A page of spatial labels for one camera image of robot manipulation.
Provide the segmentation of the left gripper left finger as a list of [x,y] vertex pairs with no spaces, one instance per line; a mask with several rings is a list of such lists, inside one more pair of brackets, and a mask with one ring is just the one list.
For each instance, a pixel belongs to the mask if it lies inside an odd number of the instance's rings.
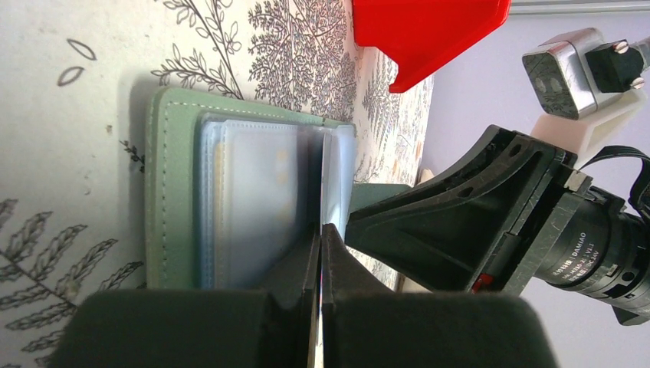
[[309,225],[257,287],[114,290],[64,328],[53,367],[312,367],[320,236]]

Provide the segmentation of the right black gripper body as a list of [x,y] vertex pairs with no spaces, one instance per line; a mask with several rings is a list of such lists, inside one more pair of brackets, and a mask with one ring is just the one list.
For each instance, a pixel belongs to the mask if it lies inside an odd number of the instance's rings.
[[619,324],[649,320],[649,157],[630,146],[607,146],[591,163],[637,158],[628,201],[592,186],[535,273],[549,285],[612,307]]

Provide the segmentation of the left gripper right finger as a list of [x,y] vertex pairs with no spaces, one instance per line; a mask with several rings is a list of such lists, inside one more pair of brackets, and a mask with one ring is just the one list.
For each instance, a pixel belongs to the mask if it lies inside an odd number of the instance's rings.
[[517,297],[396,293],[322,228],[326,367],[554,367],[533,309]]

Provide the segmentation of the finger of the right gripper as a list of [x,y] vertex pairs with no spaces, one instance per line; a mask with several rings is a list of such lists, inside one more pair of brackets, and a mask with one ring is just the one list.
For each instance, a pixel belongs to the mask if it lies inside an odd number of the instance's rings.
[[433,291],[519,294],[563,230],[564,151],[489,126],[455,164],[350,215],[345,242]]

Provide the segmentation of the green card holder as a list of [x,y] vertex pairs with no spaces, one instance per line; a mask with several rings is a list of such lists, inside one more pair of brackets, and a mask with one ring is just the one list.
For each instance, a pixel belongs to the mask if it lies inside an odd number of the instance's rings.
[[252,287],[309,225],[406,190],[354,179],[351,123],[179,87],[151,100],[145,159],[151,289]]

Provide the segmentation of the red plastic bin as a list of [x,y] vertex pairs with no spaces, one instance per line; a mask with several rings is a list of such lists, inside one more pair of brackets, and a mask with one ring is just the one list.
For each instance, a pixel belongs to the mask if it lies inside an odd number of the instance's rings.
[[502,26],[510,0],[353,0],[353,34],[398,66],[402,94]]

